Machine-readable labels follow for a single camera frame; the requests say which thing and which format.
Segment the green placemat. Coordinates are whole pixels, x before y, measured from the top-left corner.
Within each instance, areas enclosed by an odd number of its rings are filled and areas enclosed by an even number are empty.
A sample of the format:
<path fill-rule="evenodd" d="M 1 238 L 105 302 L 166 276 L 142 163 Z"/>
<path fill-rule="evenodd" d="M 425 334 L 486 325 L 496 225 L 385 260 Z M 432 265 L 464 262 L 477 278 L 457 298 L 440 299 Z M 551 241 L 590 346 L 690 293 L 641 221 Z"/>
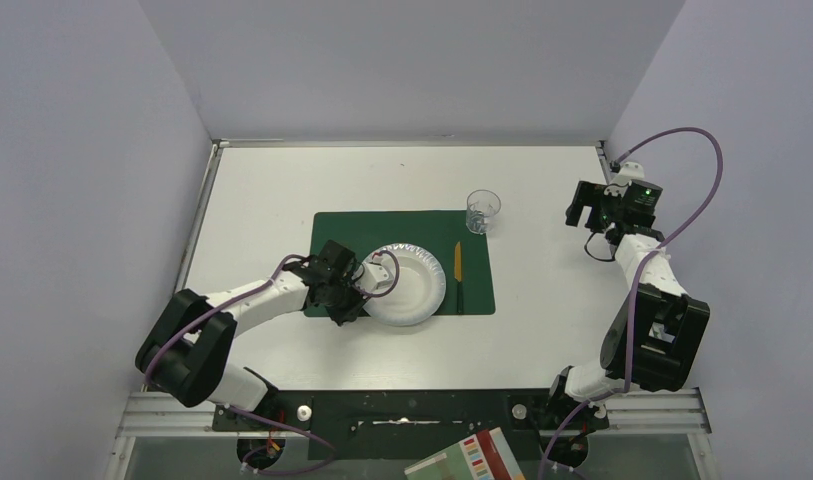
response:
<path fill-rule="evenodd" d="M 313 217 L 310 251 L 319 253 L 333 240 L 364 258 L 389 244 L 428 250 L 445 272 L 445 296 L 436 313 L 492 315 L 496 311 L 487 237 L 470 232 L 463 210 L 318 212 Z M 463 287 L 454 278 L 455 245 L 461 245 Z M 457 293 L 463 309 L 457 309 Z"/>

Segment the clear plastic cup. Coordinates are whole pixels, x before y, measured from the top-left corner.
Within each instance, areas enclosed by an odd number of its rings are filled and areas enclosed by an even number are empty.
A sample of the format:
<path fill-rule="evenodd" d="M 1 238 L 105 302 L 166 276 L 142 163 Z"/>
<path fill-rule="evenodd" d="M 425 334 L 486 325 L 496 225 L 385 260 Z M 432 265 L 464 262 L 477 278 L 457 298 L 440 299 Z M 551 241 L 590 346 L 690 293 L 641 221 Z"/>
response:
<path fill-rule="evenodd" d="M 493 191 L 478 189 L 471 192 L 466 198 L 466 228 L 474 234 L 487 234 L 501 208 L 502 201 Z"/>

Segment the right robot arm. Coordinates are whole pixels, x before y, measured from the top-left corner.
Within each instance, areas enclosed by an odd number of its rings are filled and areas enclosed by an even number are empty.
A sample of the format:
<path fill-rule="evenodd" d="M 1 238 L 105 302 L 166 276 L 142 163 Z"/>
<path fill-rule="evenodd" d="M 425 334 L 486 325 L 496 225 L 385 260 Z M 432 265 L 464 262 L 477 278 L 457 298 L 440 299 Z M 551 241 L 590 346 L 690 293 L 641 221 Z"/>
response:
<path fill-rule="evenodd" d="M 576 226 L 601 234 L 611 261 L 622 268 L 627 297 L 609 326 L 597 359 L 568 366 L 557 375 L 546 410 L 560 420 L 578 405 L 593 414 L 609 397 L 633 390 L 681 389 L 690 373 L 710 317 L 707 303 L 692 298 L 677 281 L 654 227 L 659 186 L 644 180 L 624 184 L 579 182 L 566 210 Z"/>

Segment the white plate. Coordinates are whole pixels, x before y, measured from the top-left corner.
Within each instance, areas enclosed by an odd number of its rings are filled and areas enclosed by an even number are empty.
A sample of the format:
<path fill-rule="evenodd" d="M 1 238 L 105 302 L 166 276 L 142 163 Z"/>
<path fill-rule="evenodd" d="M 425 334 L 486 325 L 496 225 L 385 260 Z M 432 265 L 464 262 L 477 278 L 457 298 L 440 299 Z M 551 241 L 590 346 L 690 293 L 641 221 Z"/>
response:
<path fill-rule="evenodd" d="M 392 291 L 367 298 L 364 311 L 371 318 L 396 327 L 417 325 L 434 315 L 446 295 L 446 276 L 440 261 L 423 247 L 409 243 L 382 246 L 362 261 L 380 262 L 395 272 Z"/>

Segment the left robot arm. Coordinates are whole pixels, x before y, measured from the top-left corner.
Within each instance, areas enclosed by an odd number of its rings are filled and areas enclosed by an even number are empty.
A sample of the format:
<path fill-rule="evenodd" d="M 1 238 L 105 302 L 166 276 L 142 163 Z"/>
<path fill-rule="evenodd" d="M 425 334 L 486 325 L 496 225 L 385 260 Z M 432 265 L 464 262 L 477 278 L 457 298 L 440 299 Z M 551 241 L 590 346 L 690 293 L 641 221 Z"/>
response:
<path fill-rule="evenodd" d="M 367 302 L 367 265 L 329 240 L 318 254 L 287 255 L 271 275 L 211 294 L 186 288 L 172 295 L 140 346 L 135 366 L 146 385 L 185 407 L 204 402 L 256 410 L 276 393 L 253 368 L 230 358 L 234 341 L 279 316 L 322 307 L 338 325 Z"/>

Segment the gold knife black handle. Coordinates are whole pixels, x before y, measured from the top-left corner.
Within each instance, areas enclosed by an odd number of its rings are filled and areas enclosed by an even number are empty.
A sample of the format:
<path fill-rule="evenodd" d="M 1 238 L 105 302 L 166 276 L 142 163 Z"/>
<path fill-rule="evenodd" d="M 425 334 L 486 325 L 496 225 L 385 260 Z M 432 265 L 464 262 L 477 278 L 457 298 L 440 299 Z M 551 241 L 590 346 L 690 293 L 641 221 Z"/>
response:
<path fill-rule="evenodd" d="M 464 276 L 463 276 L 463 250 L 462 243 L 458 241 L 454 247 L 454 279 L 456 281 L 456 313 L 464 314 Z"/>

